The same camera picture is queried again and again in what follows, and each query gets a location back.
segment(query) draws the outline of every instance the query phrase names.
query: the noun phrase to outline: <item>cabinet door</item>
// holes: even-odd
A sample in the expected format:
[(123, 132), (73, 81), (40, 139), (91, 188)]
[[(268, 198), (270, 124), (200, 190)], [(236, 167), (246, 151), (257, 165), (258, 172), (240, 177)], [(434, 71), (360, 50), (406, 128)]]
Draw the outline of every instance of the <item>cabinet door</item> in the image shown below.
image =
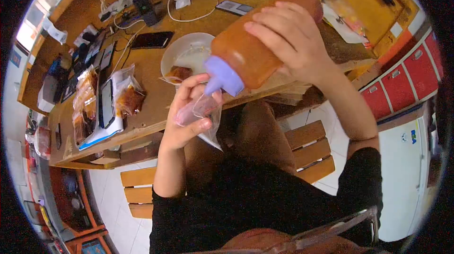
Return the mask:
[(405, 74), (402, 64), (398, 65), (389, 74), (385, 75), (381, 79), (381, 82), (388, 94), (394, 112), (397, 112), (416, 101), (411, 89), (410, 81)]
[(376, 120), (391, 114), (391, 109), (389, 108), (388, 101), (386, 100), (380, 82), (376, 82), (368, 87), (361, 92), (361, 94), (366, 100), (367, 105), (371, 108), (372, 114)]
[(438, 41), (435, 36), (435, 32), (431, 32), (424, 40), (428, 50), (430, 51), (432, 58), (434, 58), (435, 65), (437, 66), (438, 74), (440, 78), (443, 77), (443, 67), (441, 66), (441, 55), (440, 49), (438, 48)]
[(419, 99), (438, 89), (437, 75), (422, 45), (404, 61), (404, 64)]

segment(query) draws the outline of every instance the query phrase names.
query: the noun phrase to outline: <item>purple bottle cap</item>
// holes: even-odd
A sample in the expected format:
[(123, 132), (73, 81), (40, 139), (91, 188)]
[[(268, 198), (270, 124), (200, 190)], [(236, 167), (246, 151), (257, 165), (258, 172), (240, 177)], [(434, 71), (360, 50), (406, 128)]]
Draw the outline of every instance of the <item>purple bottle cap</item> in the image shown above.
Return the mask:
[(237, 73), (218, 56), (210, 56), (205, 61), (207, 73), (211, 76), (204, 93), (210, 96), (222, 88), (231, 96), (237, 96), (244, 89), (244, 84)]

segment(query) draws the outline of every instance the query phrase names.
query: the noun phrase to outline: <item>white bowl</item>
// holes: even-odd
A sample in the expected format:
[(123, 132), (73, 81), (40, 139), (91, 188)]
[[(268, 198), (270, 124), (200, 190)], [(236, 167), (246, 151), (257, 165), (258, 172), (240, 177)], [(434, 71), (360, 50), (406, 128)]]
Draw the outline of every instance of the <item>white bowl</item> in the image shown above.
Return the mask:
[(191, 68), (194, 75), (205, 73), (205, 60), (211, 55), (214, 36), (204, 32), (190, 33), (169, 45), (162, 55), (161, 74), (165, 76), (173, 66)]

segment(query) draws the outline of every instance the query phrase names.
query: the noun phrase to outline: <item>white refrigerator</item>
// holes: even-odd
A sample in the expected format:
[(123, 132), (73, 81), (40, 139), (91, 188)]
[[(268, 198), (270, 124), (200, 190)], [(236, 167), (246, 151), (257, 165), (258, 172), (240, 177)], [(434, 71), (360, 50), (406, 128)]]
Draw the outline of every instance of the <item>white refrigerator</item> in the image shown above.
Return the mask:
[(413, 234), (426, 212), (430, 153), (428, 103), (379, 126), (383, 210), (379, 239), (390, 242)]

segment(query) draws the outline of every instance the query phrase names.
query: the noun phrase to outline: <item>bottle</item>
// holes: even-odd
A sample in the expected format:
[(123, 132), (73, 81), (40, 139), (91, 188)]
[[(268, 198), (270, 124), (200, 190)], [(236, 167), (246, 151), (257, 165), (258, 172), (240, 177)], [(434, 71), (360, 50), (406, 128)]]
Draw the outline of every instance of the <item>bottle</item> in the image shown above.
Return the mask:
[(253, 20), (253, 15), (263, 7), (274, 6), (276, 1), (288, 1), (304, 7), (315, 22), (321, 22), (323, 9), (320, 0), (271, 0), (231, 24), (211, 42), (212, 55), (205, 68), (211, 76), (205, 94), (223, 88), (236, 96), (244, 88), (257, 89), (281, 67), (277, 58), (260, 40), (244, 30), (244, 24)]

